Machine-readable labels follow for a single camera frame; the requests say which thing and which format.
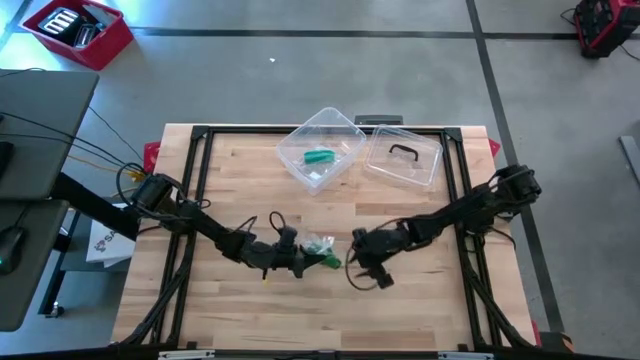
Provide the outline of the grey desk top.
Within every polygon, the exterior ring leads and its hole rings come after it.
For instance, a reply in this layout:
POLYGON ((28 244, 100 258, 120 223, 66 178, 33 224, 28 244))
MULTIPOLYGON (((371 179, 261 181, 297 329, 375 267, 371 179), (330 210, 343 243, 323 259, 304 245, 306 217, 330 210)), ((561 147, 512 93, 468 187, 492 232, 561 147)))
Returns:
POLYGON ((98 80, 92 72, 0 70, 0 141, 14 144, 0 198, 49 196, 98 80))
POLYGON ((19 265, 0 275, 0 332, 22 325, 68 208, 64 200, 0 201, 0 231, 26 229, 19 265))

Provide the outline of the white printed cardboard box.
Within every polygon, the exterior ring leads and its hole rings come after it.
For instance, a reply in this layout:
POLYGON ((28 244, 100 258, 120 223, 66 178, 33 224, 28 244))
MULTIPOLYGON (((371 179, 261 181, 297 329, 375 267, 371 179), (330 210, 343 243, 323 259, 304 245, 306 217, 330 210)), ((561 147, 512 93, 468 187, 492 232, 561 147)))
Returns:
POLYGON ((102 223, 92 220, 85 261, 102 264, 104 268, 130 259, 134 253, 135 241, 102 223))

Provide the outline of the black computer mouse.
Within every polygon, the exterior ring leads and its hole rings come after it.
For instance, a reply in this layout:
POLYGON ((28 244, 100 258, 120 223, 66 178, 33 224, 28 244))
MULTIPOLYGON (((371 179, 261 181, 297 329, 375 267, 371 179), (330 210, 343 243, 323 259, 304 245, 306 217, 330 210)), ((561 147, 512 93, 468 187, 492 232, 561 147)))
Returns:
POLYGON ((0 275, 10 274, 19 265, 25 238, 26 229, 20 226, 0 231, 0 275))

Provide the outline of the teal bandage roll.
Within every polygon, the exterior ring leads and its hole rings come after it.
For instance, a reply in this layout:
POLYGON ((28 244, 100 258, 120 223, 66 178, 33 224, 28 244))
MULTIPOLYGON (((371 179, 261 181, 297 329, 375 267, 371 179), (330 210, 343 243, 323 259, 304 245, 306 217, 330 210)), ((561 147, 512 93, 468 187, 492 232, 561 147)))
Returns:
POLYGON ((303 154, 305 165, 333 163, 336 153, 330 149, 313 149, 303 154))

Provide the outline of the black desk device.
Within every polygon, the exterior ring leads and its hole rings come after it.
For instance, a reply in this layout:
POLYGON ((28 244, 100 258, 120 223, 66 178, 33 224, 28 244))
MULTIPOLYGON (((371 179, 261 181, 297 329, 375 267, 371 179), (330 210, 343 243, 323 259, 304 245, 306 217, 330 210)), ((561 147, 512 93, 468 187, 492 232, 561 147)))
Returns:
POLYGON ((0 179, 6 172, 13 155, 14 144, 11 142, 0 141, 0 179))

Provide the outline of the black white striped device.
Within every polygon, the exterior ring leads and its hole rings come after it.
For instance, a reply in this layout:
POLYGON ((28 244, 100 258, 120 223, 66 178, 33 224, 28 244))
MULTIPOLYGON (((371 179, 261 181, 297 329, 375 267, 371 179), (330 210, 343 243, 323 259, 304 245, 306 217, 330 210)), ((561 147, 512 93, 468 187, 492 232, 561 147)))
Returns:
POLYGON ((85 23, 85 18, 79 13, 57 7, 39 22, 39 30, 60 41, 68 41, 74 37, 79 28, 85 23))

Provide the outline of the black desk leg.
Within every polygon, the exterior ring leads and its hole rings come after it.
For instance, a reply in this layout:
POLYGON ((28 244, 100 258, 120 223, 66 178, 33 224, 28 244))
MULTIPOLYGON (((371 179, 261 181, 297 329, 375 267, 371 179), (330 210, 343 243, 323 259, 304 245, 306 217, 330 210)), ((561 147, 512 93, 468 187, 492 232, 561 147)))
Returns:
POLYGON ((62 269, 63 262, 69 250, 77 243, 76 229, 81 215, 78 212, 71 214, 71 222, 68 228, 62 226, 54 243, 53 249, 58 252, 49 283, 38 309, 39 315, 46 318, 58 318, 64 314, 65 309, 59 304, 57 298, 62 286, 66 271, 62 269))

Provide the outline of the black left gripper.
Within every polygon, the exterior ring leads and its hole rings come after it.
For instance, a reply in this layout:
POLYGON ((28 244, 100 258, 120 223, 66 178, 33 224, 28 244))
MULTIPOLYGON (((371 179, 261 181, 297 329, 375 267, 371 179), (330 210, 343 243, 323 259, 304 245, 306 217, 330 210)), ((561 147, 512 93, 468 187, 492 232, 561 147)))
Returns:
POLYGON ((247 247, 247 265, 261 269, 263 278, 266 278, 269 270, 285 268, 295 278, 301 279, 306 269, 322 264, 326 258, 326 254, 308 253, 299 245, 281 246, 254 242, 247 247))

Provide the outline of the small black silver device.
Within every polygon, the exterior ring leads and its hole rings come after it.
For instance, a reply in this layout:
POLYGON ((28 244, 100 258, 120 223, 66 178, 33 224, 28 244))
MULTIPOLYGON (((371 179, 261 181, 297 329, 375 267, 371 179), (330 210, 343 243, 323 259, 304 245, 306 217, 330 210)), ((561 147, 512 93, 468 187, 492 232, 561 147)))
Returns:
POLYGON ((86 23, 79 27, 73 46, 78 49, 86 48, 92 40, 101 33, 102 24, 86 23))

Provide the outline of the red and black equipment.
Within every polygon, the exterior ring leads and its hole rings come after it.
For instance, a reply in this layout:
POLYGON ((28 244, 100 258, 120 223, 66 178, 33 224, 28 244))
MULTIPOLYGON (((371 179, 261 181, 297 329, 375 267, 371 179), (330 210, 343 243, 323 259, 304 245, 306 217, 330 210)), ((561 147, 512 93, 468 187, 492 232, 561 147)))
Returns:
POLYGON ((640 0, 581 0, 573 20, 581 55, 606 58, 640 26, 640 0))

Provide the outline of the silver bracket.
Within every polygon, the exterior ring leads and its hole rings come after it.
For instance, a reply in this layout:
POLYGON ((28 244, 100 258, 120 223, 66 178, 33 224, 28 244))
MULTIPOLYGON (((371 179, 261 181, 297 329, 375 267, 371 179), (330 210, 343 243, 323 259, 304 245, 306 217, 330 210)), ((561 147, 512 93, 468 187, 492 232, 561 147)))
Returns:
POLYGON ((438 360, 495 360, 495 357, 491 353, 441 351, 437 353, 437 359, 438 360))
POLYGON ((208 360, 215 357, 214 350, 173 350, 160 352, 157 360, 208 360))

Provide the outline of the red plastic crate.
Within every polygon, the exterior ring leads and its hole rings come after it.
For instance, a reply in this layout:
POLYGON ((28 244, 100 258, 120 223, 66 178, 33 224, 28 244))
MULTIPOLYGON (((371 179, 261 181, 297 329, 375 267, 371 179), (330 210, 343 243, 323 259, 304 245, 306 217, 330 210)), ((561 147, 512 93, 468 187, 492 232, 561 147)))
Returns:
POLYGON ((51 0, 27 18, 21 27, 50 52, 96 71, 106 67, 133 40, 124 14, 95 0, 51 0), (39 22, 57 7, 65 7, 79 13, 85 18, 84 24, 101 23, 101 33, 84 49, 73 46, 76 35, 68 41, 60 41, 42 33, 38 28, 39 22))

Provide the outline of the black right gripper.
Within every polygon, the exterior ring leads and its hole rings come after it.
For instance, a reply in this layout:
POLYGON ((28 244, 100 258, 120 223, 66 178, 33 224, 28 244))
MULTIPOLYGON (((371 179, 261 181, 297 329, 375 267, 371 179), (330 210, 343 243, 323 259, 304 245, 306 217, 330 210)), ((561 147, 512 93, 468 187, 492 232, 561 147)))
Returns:
POLYGON ((347 251, 347 263, 363 269, 355 275, 356 278, 373 279, 376 287, 385 289, 392 286, 394 280, 383 263, 408 246, 409 233, 402 225, 395 229, 367 231, 366 237, 357 245, 352 244, 347 251))

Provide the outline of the clear plastic storage box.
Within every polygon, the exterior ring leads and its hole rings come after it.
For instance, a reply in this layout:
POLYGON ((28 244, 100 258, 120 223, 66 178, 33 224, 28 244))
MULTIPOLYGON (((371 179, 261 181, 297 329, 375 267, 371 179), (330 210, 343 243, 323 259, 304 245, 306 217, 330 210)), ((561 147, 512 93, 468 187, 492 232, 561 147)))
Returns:
POLYGON ((427 191, 443 157, 443 146, 432 135, 377 126, 364 159, 366 174, 375 181, 412 191, 427 191))
POLYGON ((315 196, 355 162, 366 140, 364 131, 339 110, 325 107, 287 135, 276 146, 276 155, 289 173, 315 196), (316 147, 333 149, 342 159, 319 181, 310 181, 300 172, 299 162, 305 151, 316 147))

